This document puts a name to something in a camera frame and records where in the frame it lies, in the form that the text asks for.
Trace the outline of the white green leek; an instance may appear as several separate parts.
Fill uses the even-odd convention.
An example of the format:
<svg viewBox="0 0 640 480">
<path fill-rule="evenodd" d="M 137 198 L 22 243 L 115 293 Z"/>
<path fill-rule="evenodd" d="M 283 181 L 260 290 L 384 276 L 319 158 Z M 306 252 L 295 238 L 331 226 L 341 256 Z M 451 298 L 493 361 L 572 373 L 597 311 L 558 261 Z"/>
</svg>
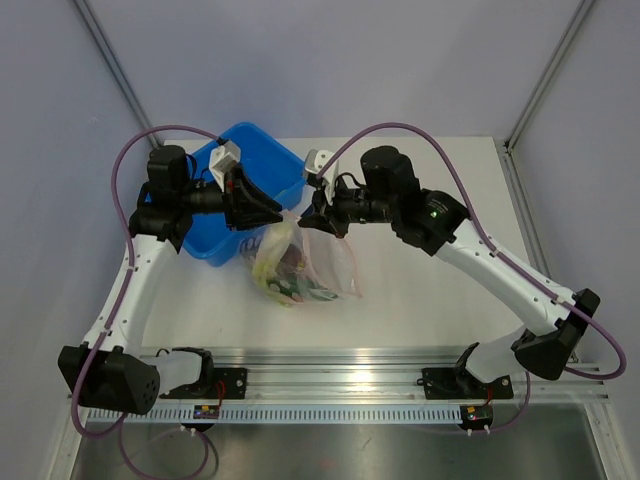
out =
<svg viewBox="0 0 640 480">
<path fill-rule="evenodd" d="M 288 222 L 267 227 L 261 237 L 251 276 L 254 283 L 268 295 L 282 301 L 285 296 L 280 289 L 276 267 L 286 253 L 293 238 L 294 228 Z"/>
</svg>

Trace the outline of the clear pink-dotted zip bag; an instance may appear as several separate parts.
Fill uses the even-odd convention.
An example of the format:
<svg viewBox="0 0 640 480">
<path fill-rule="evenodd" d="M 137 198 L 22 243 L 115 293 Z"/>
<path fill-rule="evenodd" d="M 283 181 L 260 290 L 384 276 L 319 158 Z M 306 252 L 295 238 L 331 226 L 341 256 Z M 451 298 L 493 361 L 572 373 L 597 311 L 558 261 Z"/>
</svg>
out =
<svg viewBox="0 0 640 480">
<path fill-rule="evenodd" d="M 239 244 L 254 285 L 287 306 L 362 296 L 353 250 L 344 239 L 298 225 L 290 211 L 283 221 L 258 228 Z"/>
</svg>

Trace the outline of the dark red onion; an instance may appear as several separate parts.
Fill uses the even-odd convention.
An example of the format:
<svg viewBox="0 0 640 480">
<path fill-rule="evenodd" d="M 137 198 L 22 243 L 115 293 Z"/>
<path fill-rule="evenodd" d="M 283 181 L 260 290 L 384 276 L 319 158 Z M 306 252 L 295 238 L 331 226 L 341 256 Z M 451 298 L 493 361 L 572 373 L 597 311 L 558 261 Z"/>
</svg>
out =
<svg viewBox="0 0 640 480">
<path fill-rule="evenodd" d="M 298 246 L 289 244 L 280 259 L 280 264 L 286 269 L 304 270 L 306 267 L 304 252 Z"/>
</svg>

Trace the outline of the green cucumber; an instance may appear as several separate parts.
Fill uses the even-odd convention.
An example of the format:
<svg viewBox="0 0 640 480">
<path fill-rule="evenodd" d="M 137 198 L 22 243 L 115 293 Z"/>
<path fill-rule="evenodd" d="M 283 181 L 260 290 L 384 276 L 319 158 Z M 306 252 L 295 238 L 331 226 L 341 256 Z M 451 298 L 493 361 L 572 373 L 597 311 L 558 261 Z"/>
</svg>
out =
<svg viewBox="0 0 640 480">
<path fill-rule="evenodd" d="M 331 289 L 310 279 L 300 279 L 296 284 L 294 299 L 301 303 L 331 302 L 339 295 Z"/>
</svg>

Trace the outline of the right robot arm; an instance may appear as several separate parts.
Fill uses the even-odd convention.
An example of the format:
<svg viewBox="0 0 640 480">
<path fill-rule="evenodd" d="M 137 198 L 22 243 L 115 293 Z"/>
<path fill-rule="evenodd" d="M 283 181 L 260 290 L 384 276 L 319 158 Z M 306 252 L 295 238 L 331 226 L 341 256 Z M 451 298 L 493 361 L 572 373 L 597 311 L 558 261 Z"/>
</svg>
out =
<svg viewBox="0 0 640 480">
<path fill-rule="evenodd" d="M 453 196 L 421 187 L 411 160 L 392 146 L 365 152 L 364 183 L 348 187 L 327 150 L 312 150 L 304 175 L 314 189 L 299 226 L 337 238 L 350 225 L 387 223 L 404 243 L 457 268 L 506 305 L 522 322 L 490 343 L 469 345 L 456 363 L 426 379 L 426 397 L 481 398 L 501 379 L 528 372 L 556 380 L 582 339 L 599 297 L 551 281 L 489 238 L 482 237 L 469 208 Z"/>
</svg>

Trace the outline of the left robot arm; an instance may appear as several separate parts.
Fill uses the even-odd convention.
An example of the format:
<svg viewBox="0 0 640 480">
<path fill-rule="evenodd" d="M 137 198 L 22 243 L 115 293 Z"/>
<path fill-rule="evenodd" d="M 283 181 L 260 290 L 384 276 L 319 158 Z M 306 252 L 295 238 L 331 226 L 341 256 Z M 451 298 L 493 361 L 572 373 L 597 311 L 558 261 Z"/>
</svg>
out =
<svg viewBox="0 0 640 480">
<path fill-rule="evenodd" d="M 203 398 L 221 390 L 211 353 L 176 347 L 148 361 L 141 358 L 144 330 L 159 283 L 177 258 L 197 214 L 221 214 L 233 231 L 278 223 L 281 206 L 260 190 L 229 140 L 216 146 L 196 172 L 193 156 L 176 145 L 153 150 L 136 208 L 125 224 L 125 254 L 111 292 L 78 346 L 66 346 L 59 369 L 75 407 L 144 415 L 164 394 Z"/>
</svg>

